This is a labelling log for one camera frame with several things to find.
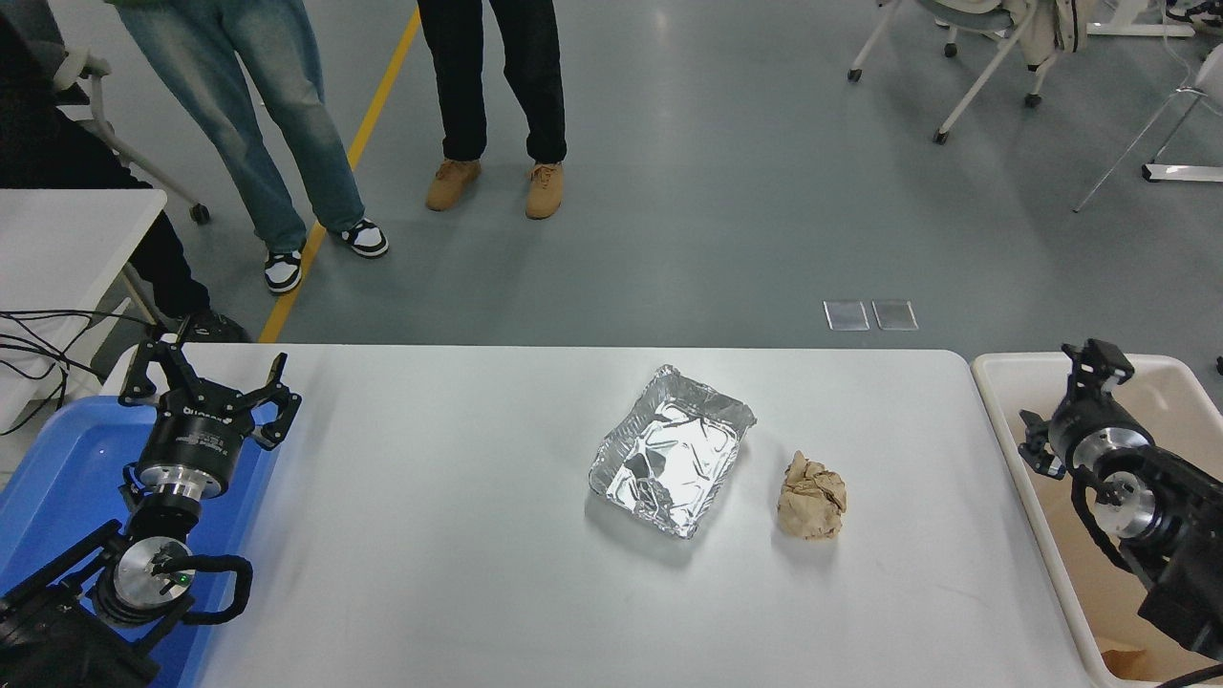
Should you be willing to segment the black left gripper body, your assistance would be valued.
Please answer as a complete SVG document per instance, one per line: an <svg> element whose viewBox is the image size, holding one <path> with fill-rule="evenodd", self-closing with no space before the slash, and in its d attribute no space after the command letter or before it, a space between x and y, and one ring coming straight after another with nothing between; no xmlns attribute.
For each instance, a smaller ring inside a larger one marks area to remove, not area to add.
<svg viewBox="0 0 1223 688"><path fill-rule="evenodd" d="M253 431L252 411L235 402L208 411L182 400L161 400L158 413L137 462L139 481L186 484L190 473L201 486L227 486L245 437Z"/></svg>

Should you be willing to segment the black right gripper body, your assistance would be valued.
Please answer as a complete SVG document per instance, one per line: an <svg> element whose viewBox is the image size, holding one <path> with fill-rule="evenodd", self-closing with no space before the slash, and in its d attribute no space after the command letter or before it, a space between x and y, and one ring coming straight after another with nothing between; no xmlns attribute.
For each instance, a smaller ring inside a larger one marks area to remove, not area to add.
<svg viewBox="0 0 1223 688"><path fill-rule="evenodd" d="M1145 428L1113 396L1063 400L1049 420L1048 439L1066 470L1096 470L1101 457L1145 445Z"/></svg>

